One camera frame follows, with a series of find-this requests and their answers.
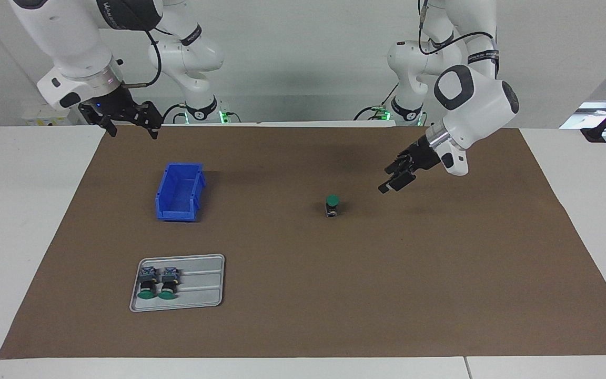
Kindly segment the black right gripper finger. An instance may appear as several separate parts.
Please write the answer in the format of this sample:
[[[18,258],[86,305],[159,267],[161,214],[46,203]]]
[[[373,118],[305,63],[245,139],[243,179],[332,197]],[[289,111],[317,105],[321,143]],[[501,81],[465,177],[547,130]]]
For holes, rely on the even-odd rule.
[[[146,129],[153,140],[158,139],[163,117],[156,105],[151,101],[145,101],[141,105],[135,106],[135,110],[133,124]]]
[[[98,125],[101,129],[105,130],[109,136],[116,137],[118,130],[110,117],[95,114],[93,121],[94,125]]]

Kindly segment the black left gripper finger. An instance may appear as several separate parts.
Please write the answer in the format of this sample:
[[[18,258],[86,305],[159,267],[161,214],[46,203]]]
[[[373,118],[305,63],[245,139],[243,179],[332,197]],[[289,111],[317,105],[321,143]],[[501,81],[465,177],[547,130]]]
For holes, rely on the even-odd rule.
[[[389,180],[378,185],[379,192],[385,194],[389,191],[398,192],[416,179],[416,176],[410,171],[401,171],[394,173]]]
[[[397,154],[397,158],[385,168],[385,173],[389,175],[401,175],[404,173],[413,174],[414,169],[412,168],[412,165],[413,156],[408,149],[404,149],[404,151]]]

